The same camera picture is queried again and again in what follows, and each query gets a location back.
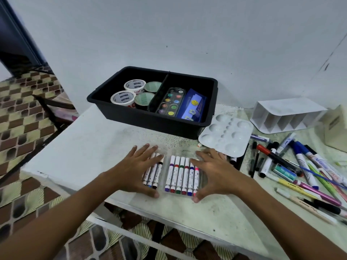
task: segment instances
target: white tape roll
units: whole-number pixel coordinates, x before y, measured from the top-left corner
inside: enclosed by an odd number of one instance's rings
[[[136,94],[132,91],[119,91],[111,96],[111,102],[116,105],[135,107]]]
[[[125,90],[140,94],[144,91],[146,82],[142,79],[133,79],[124,84]]]

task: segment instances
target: black plastic bin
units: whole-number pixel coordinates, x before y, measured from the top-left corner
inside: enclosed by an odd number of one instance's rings
[[[213,78],[173,72],[168,73],[168,71],[127,66],[96,88],[87,97],[87,100],[95,103],[102,114],[109,120],[196,140],[202,129],[211,124],[212,117],[215,114],[218,82]],[[132,79],[142,79],[146,82],[163,82],[165,79],[149,105],[150,111],[153,112],[111,103],[111,96],[118,91],[124,90],[125,82]],[[207,97],[202,114],[202,122],[154,113],[170,87],[180,87],[186,91],[192,88]]]

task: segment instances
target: white table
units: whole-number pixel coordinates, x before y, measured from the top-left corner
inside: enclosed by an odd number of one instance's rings
[[[217,105],[215,114],[220,113],[247,119],[245,111],[235,107]],[[281,141],[285,135],[279,133],[270,137]],[[298,131],[298,135],[302,143],[311,145],[327,159],[339,157],[347,160],[346,153],[325,146],[315,129]],[[22,170],[49,179],[54,184],[79,190],[121,161],[133,145],[142,146],[147,142],[164,146],[168,152],[179,149],[193,152],[198,149],[194,140],[107,120],[94,105]],[[245,174],[249,155],[248,151],[241,167]],[[274,187],[278,186],[277,183],[258,178],[257,175],[255,179],[278,201],[347,251],[346,226],[332,226],[323,222],[276,194]],[[194,204],[189,198],[165,193],[161,188],[159,192],[159,199],[152,199],[142,194],[117,191],[106,202],[256,259],[288,259],[266,226],[236,196],[216,194]]]

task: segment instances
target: red marker cap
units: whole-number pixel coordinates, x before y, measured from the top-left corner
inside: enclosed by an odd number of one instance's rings
[[[269,155],[271,153],[271,150],[265,148],[263,145],[258,144],[257,150],[260,150],[262,153]]]

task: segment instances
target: fingernail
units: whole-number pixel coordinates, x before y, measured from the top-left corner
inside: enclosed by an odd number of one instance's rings
[[[193,202],[198,203],[200,200],[197,197],[193,197]]]

